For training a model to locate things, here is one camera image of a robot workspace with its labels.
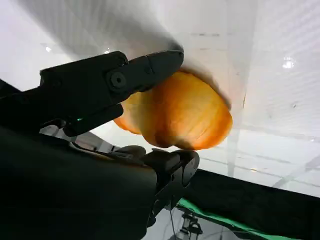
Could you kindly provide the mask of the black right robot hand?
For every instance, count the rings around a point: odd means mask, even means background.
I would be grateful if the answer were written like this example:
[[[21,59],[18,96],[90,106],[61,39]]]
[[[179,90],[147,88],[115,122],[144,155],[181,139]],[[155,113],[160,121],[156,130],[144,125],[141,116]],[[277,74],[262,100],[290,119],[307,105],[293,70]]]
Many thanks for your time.
[[[197,171],[192,150],[113,153],[41,133],[76,137],[123,113],[121,102],[150,90],[184,61],[180,50],[128,60],[120,51],[40,71],[20,91],[0,83],[0,237],[3,240],[140,240],[171,210]]]

